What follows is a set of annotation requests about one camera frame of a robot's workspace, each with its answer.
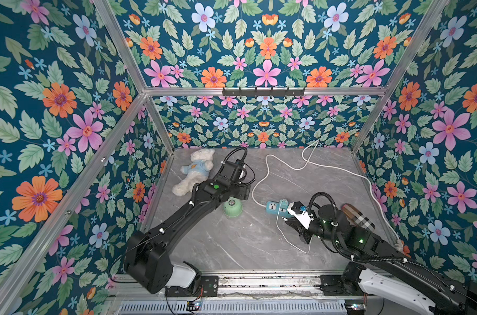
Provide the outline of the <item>green round meat grinder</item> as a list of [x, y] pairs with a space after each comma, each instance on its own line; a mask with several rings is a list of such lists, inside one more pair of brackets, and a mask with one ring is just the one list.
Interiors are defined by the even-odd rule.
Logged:
[[243, 206], [241, 200], [230, 197], [223, 206], [224, 214], [229, 218], [236, 218], [242, 214]]

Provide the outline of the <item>teal usb charger plug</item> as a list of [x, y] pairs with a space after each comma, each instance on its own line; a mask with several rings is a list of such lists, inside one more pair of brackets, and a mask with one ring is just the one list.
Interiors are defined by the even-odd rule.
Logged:
[[287, 199], [282, 199], [279, 201], [278, 212], [287, 213], [289, 208], [289, 201]]

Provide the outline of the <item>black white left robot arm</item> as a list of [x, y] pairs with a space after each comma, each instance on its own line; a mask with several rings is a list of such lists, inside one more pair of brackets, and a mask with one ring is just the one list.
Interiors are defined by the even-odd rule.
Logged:
[[199, 221], [221, 204], [230, 198], [248, 199], [254, 181], [245, 181], [247, 154], [245, 147], [229, 152], [214, 177], [192, 187], [190, 199], [179, 210], [158, 226], [130, 237], [124, 270], [149, 293], [158, 293], [167, 286], [197, 290], [200, 271], [188, 262], [172, 264], [170, 254]]

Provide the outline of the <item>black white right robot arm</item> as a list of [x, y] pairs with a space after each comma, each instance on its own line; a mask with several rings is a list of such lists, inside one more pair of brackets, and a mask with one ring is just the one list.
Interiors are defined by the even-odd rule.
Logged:
[[349, 221], [325, 192], [308, 203], [290, 202], [286, 224], [307, 244], [318, 238], [349, 262], [341, 290], [365, 293], [397, 303], [418, 314], [477, 314], [477, 283], [451, 280], [387, 243], [368, 228]]

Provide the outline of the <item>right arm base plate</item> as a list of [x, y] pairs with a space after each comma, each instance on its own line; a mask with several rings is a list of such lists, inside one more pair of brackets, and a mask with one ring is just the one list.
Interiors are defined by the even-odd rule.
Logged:
[[361, 291], [356, 281], [341, 275], [321, 275], [319, 289], [325, 295], [360, 295]]

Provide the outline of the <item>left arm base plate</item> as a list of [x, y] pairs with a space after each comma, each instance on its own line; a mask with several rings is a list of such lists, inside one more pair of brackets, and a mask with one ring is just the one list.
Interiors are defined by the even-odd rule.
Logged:
[[169, 287], [166, 291], [167, 297], [217, 297], [219, 288], [218, 276], [201, 276], [197, 278], [188, 288], [177, 286]]

